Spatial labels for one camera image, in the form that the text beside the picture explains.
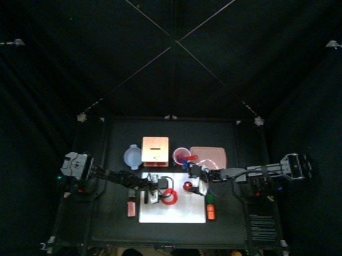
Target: red object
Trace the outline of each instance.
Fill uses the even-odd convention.
[[[135,217],[135,202],[127,202],[127,216]]]
[[[192,183],[191,183],[189,181],[184,182],[183,189],[184,189],[185,191],[188,191],[188,192],[191,191],[191,189],[192,189]]]
[[[215,207],[213,204],[207,204],[207,218],[208,220],[215,220]]]
[[[172,200],[171,200],[171,201],[167,201],[167,199],[168,199],[169,197],[167,197],[167,198],[163,197],[163,198],[161,198],[161,203],[165,204],[165,205],[172,205],[172,204],[175,204],[176,201],[177,201],[177,194],[176,194],[176,191],[175,191],[173,189],[171,189],[171,188],[168,188],[168,189],[164,191],[163,196],[167,196],[167,195],[169,195],[169,194],[171,194],[169,197],[172,197]]]

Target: small box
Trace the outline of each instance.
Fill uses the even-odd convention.
[[[145,167],[168,166],[168,137],[143,137],[141,161]]]

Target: metal rod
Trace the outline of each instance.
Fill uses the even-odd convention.
[[[125,83],[127,81],[129,81],[135,75],[147,67],[151,65],[151,63],[171,49],[171,47],[165,48],[165,50],[159,53],[152,60],[149,60],[147,62],[147,64],[144,64],[135,72],[133,74],[127,78],[124,79],[124,81],[96,101],[90,104],[89,107],[85,108],[85,110],[81,112],[81,114],[85,114],[102,100],[104,100],[104,97],[106,97],[109,94],[112,94]]]
[[[181,42],[235,1],[229,1],[177,41]]]
[[[184,45],[176,40],[176,44],[183,48],[183,50],[188,53],[188,55],[193,58],[193,60],[199,63],[199,65],[207,70],[207,72],[211,74],[211,76],[215,78],[215,80],[219,82],[219,84],[223,87],[227,87],[227,85],[223,83],[223,81],[217,78],[217,76],[213,74],[213,72],[207,68],[207,66],[200,62],[200,60],[195,57],[195,55],[189,52],[189,50],[184,47]],[[245,104],[245,102],[237,97],[237,95],[233,92],[229,92],[233,98],[243,104],[243,106],[249,110],[249,112],[253,114],[255,117],[257,117],[257,113],[251,109],[249,105]]]
[[[125,0],[125,3],[128,3],[133,9],[152,22],[152,24],[163,31],[163,33],[169,36],[169,34],[167,33],[167,31],[160,27],[160,25],[144,14],[144,12],[128,1]]]

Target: black backdrop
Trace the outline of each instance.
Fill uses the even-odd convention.
[[[336,255],[342,54],[324,45],[340,39],[340,10],[339,1],[1,1],[0,42],[26,45],[0,46],[0,254],[38,254],[76,114],[104,96],[90,114],[252,118],[244,100],[265,118],[272,160],[299,150],[319,162],[281,204],[294,254]]]

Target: black curtain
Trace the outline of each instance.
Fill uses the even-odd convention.
[[[284,235],[294,255],[339,255],[342,237],[342,51],[326,56],[300,88],[269,118],[267,138],[272,160],[306,153],[314,177],[291,184],[280,203]]]
[[[0,254],[45,255],[76,116],[20,48],[0,50]]]

